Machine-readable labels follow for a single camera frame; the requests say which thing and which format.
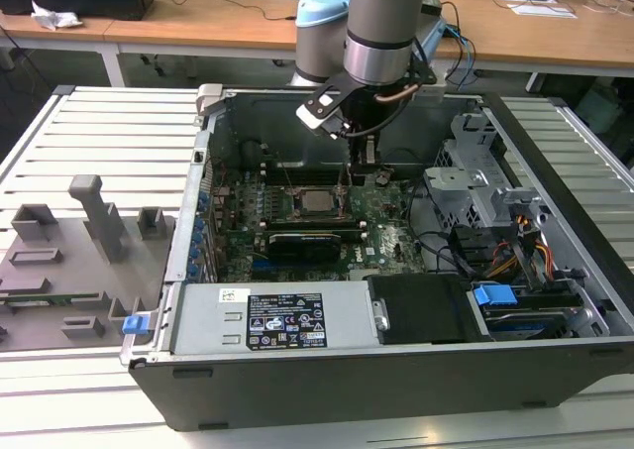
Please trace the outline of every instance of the wooden desk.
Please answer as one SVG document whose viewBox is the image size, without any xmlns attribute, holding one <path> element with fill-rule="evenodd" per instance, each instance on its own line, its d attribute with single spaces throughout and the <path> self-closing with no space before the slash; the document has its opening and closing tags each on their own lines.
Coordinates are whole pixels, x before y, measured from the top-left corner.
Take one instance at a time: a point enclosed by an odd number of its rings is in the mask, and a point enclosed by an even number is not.
<svg viewBox="0 0 634 449">
<path fill-rule="evenodd" d="M 562 0 L 577 19 L 521 16 L 493 0 L 442 1 L 456 4 L 463 34 L 475 43 L 478 68 L 634 75 L 634 17 L 591 11 L 587 0 Z M 456 23 L 450 5 L 443 16 Z M 455 42 L 444 39 L 436 57 L 453 59 L 457 52 Z"/>
<path fill-rule="evenodd" d="M 231 0 L 269 18 L 294 16 L 297 0 Z M 269 21 L 256 8 L 224 0 L 155 0 L 143 21 L 114 21 L 104 39 L 220 48 L 295 50 L 295 22 Z"/>
<path fill-rule="evenodd" d="M 272 18 L 294 16 L 297 9 L 296 0 L 232 1 L 259 6 Z M 586 0 L 567 0 L 578 19 L 520 16 L 492 0 L 442 1 L 458 7 L 463 34 L 477 48 L 476 68 L 634 76 L 633 17 L 590 11 L 583 6 Z M 455 23 L 451 7 L 443 13 Z M 52 32 L 28 16 L 0 16 L 24 48 L 100 53 L 113 86 L 125 85 L 118 61 L 124 53 L 294 58 L 293 21 L 267 21 L 259 10 L 223 0 L 187 0 L 180 6 L 155 0 L 143 21 L 82 20 L 83 27 Z M 0 36 L 0 47 L 4 46 L 11 44 Z M 445 39 L 436 62 L 448 67 L 457 56 L 455 42 Z"/>
</svg>

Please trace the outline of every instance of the blue latch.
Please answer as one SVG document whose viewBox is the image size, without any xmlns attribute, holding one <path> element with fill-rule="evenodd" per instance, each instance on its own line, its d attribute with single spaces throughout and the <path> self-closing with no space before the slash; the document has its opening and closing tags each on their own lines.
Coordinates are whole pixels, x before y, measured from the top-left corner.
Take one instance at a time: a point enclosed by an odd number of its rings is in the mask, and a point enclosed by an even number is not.
<svg viewBox="0 0 634 449">
<path fill-rule="evenodd" d="M 510 285 L 505 283 L 486 283 L 474 290 L 478 305 L 515 305 L 517 297 Z"/>
<path fill-rule="evenodd" d="M 149 315 L 130 315 L 123 321 L 124 335 L 147 335 L 150 333 Z"/>
</svg>

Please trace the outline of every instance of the robotic arm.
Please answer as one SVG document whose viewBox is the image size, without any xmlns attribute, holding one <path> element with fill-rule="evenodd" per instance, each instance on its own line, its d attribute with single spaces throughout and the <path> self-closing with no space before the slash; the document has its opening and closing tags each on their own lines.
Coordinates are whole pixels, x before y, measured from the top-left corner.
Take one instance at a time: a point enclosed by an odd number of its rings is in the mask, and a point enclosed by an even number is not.
<svg viewBox="0 0 634 449">
<path fill-rule="evenodd" d="M 438 0 L 302 0 L 292 83 L 319 86 L 297 110 L 304 125 L 349 140 L 353 164 L 373 156 L 380 131 L 436 81 L 440 9 Z"/>
</svg>

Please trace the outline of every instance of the label sticker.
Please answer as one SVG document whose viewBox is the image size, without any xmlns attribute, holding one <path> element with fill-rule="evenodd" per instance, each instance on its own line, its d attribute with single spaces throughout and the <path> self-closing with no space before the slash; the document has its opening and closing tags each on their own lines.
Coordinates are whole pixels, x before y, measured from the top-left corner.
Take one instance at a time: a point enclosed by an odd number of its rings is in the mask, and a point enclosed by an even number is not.
<svg viewBox="0 0 634 449">
<path fill-rule="evenodd" d="M 247 295 L 247 300 L 246 341 L 250 350 L 328 346 L 321 293 Z"/>
<path fill-rule="evenodd" d="M 221 288 L 218 301 L 220 303 L 246 302 L 250 294 L 250 288 Z"/>
</svg>

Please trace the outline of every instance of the warning label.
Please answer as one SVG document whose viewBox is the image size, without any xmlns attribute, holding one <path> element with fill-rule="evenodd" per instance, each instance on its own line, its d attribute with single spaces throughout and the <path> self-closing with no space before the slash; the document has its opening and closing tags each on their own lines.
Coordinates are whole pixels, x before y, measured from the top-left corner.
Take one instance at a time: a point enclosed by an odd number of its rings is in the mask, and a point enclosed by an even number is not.
<svg viewBox="0 0 634 449">
<path fill-rule="evenodd" d="M 321 293 L 250 295 L 247 322 L 251 350 L 328 346 Z"/>
</svg>

